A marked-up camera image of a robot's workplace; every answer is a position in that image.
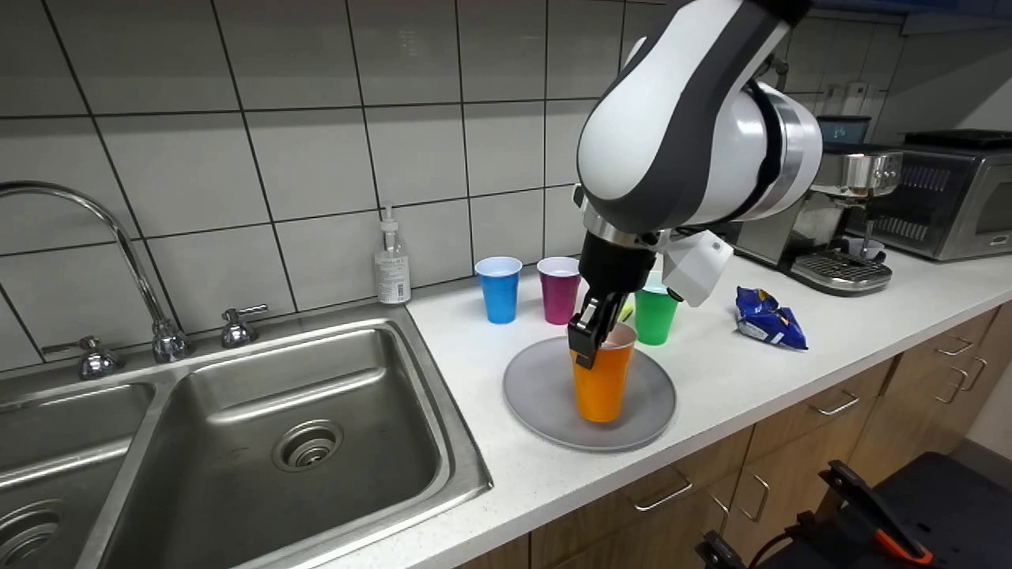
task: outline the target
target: microwave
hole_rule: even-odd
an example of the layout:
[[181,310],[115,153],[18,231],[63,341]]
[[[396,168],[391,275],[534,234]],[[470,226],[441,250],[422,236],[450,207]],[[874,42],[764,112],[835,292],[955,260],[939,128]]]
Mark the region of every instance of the microwave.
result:
[[938,261],[1012,251],[1012,132],[916,132],[903,182],[869,203],[882,242]]

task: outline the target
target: soap dispenser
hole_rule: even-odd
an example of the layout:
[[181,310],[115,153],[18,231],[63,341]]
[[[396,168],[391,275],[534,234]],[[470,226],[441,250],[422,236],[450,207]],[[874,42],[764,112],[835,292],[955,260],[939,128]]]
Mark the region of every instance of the soap dispenser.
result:
[[392,204],[380,216],[384,242],[375,256],[375,275],[378,275],[378,299],[380,302],[408,302],[412,299],[412,267],[408,251],[403,242],[403,226],[392,216]]

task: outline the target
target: plastic cup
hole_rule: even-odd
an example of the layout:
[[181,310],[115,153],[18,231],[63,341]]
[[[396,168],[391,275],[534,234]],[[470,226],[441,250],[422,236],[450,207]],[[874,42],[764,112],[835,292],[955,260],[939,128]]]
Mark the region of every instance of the plastic cup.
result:
[[567,325],[577,305],[579,260],[549,256],[537,261],[537,270],[542,270],[546,319],[555,325]]
[[666,284],[648,284],[636,292],[636,335],[644,345],[666,345],[671,335],[671,322],[677,312],[677,299],[669,293]]
[[513,256],[489,256],[476,266],[483,292],[489,322],[505,325],[516,319],[516,284],[523,261]]
[[577,354],[571,354],[574,397],[583,420],[618,424],[625,416],[632,354],[636,328],[625,322],[605,338],[591,368],[577,362]]

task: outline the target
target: blue package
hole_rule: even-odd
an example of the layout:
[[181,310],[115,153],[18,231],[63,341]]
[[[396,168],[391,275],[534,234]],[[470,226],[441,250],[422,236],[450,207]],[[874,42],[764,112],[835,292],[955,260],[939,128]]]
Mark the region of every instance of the blue package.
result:
[[737,287],[737,333],[766,345],[810,348],[793,312],[764,287]]

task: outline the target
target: green cup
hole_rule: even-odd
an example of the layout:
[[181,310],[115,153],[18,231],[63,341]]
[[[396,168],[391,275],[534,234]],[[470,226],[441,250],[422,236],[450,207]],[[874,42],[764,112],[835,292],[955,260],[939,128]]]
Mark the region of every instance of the green cup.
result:
[[636,335],[644,345],[666,345],[671,335],[677,299],[660,287],[636,292]]

